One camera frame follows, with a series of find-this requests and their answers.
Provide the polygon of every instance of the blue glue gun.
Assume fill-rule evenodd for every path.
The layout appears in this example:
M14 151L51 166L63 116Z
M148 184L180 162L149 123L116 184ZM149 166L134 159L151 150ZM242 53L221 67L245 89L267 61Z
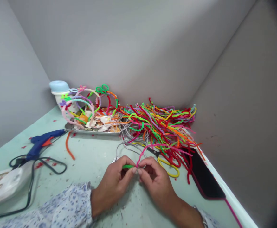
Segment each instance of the blue glue gun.
M31 138L31 143L33 143L34 145L29 151L29 153L27 154L26 162L30 160L37 160L39 158L39 154L42 147L50 145L51 139L61 136L65 132L66 130L60 129L60 130L51 131L43 135L35 136Z

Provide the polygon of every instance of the blue bottle cap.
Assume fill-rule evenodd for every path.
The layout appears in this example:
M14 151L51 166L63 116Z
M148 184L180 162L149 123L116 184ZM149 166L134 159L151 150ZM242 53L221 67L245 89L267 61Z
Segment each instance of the blue bottle cap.
M65 81L51 81L49 85L52 92L67 92L70 90L68 83Z

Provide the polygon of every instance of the pipe cleaner flower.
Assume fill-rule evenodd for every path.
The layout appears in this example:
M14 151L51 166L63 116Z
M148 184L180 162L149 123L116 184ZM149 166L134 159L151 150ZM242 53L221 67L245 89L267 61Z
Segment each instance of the pipe cleaner flower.
M78 90L79 92L82 92L82 91L85 90L85 88L87 88L87 87L86 87L86 86L80 85L79 88L77 88L77 90Z
M60 98L61 98L61 99L64 99L65 101L70 101L70 100L72 100L72 99L69 97L69 94L68 94L68 93L61 95Z
M59 103L60 107L66 106L67 102L65 100L62 100L61 103Z
M66 106L66 111L67 111L68 108L71 106L71 104L72 104L72 102Z
M60 99L65 99L67 96L69 96L68 93L61 95Z
M72 100L70 97L65 97L65 101L70 101Z

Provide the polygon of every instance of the metal tray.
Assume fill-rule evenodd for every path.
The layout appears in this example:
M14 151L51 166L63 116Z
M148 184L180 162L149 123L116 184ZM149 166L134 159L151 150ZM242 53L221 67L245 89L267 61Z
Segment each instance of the metal tray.
M70 132L76 132L76 133L83 133L83 134L90 134L90 135L107 135L107 136L118 136L119 135L119 132L98 132L98 131L94 131L94 128L92 128L92 131L85 131L85 130L74 130L73 129L73 124L71 123L66 123L65 125L65 129L70 131Z

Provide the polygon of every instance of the left hand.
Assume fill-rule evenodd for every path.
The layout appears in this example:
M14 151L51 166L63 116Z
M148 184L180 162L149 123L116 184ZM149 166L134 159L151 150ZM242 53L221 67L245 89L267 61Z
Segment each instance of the left hand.
M126 164L135 166L135 163L126 155L111 163L98 187L92 190L91 207L93 218L104 210L110 209L125 194L137 170L135 167L132 167L128 171L122 169L123 165Z

